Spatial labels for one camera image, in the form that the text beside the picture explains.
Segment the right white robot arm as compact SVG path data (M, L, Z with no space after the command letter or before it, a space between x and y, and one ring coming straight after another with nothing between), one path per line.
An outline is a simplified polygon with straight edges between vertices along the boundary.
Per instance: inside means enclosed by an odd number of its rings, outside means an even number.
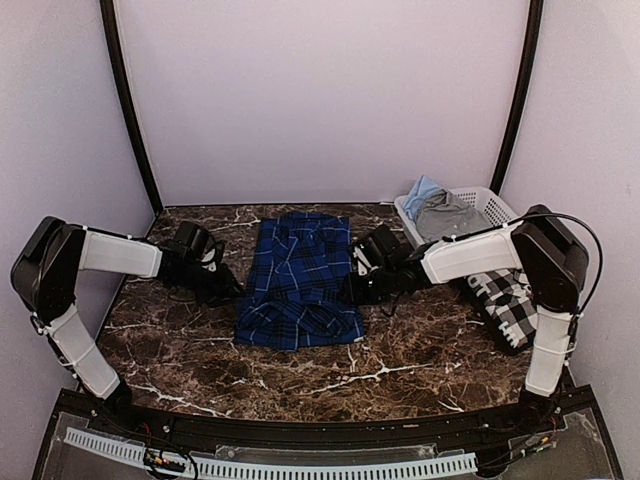
M510 413L521 434L534 432L549 416L550 397L575 344L579 319L590 301L582 293L589 253L566 227L570 215L531 207L524 216L474 233L452 235L415 248L380 226L352 246L354 270L340 297L352 305L374 305L452 280L499 270L524 273L538 321L524 388L531 396Z

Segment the blue plaid long sleeve shirt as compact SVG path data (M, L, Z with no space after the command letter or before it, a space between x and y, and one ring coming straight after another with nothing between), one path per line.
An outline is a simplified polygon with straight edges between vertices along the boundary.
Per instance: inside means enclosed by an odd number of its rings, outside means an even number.
M261 221L234 341L295 352L364 337L358 307L340 299L352 272L347 217L291 212Z

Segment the black white checkered shirt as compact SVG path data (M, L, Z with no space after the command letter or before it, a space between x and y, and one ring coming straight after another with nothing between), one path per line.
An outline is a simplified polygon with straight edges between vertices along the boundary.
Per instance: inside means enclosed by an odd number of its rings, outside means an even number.
M500 351L515 356L532 346L538 315L529 280L522 270L470 275L464 285Z

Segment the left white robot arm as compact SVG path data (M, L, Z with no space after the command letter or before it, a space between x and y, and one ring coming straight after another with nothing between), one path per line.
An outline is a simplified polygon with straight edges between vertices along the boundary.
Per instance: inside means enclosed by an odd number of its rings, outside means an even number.
M98 274L157 280L191 292L199 305L224 306L244 293L223 260L224 251L223 241L189 221L180 223L170 239L153 243L47 216L15 260L10 283L61 366L106 402L103 421L120 436L131 436L141 427L141 415L127 403L129 386L82 319L82 281Z

